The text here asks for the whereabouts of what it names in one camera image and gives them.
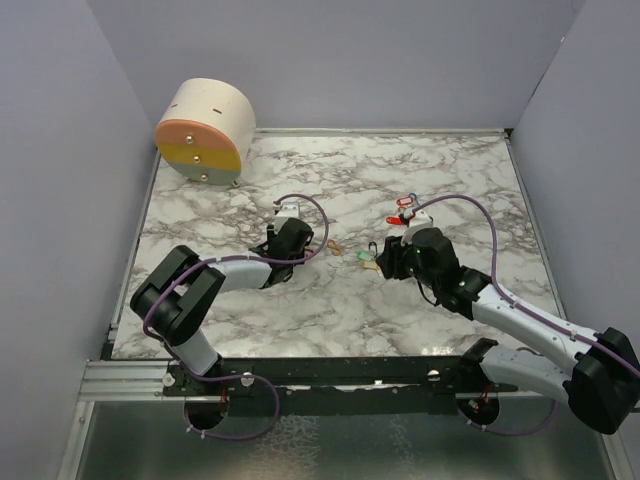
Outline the yellow tag key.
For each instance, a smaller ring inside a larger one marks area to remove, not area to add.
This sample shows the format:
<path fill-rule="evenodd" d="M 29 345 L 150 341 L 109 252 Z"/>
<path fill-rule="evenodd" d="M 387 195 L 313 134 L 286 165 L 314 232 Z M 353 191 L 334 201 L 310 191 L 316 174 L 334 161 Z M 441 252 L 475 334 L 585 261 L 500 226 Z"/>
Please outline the yellow tag key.
<path fill-rule="evenodd" d="M 374 260 L 364 260 L 361 262 L 361 267 L 365 270 L 372 270 L 372 271 L 376 271 L 378 273 L 381 272 L 380 267 L 377 265 L 377 263 Z"/>

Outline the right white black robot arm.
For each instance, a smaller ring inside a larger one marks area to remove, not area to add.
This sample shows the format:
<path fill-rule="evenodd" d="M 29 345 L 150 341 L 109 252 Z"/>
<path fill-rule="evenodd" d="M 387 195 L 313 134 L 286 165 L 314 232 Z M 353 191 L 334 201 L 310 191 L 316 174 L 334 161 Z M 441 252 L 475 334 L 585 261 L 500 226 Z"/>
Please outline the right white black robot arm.
<path fill-rule="evenodd" d="M 434 227 L 389 236 L 376 258 L 385 279 L 417 281 L 432 305 L 496 328 L 536 356 L 477 342 L 459 367 L 461 383 L 481 391 L 491 383 L 542 394 L 569 407 L 583 424 L 616 433 L 639 402 L 639 360 L 629 338 L 609 327 L 596 332 L 532 307 L 493 278 L 460 264 L 451 241 Z"/>

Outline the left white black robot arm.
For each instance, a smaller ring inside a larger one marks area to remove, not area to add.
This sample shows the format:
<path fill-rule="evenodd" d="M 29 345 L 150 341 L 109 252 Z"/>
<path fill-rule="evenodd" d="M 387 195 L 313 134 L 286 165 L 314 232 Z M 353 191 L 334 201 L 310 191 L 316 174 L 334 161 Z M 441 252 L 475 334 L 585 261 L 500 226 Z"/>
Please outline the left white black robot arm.
<path fill-rule="evenodd" d="M 210 345 L 201 324 L 217 295 L 234 290 L 264 289 L 288 281 L 293 267 L 284 261 L 301 260 L 313 238 L 311 227 L 289 218 L 276 228 L 267 228 L 267 240 L 237 260 L 203 266 L 180 281 L 182 293 L 161 295 L 200 257 L 189 247 L 172 249 L 134 291 L 130 309 L 141 319 L 150 316 L 149 327 L 188 368 L 186 382 L 206 395 L 220 385 L 221 371 L 215 365 L 218 352 Z"/>

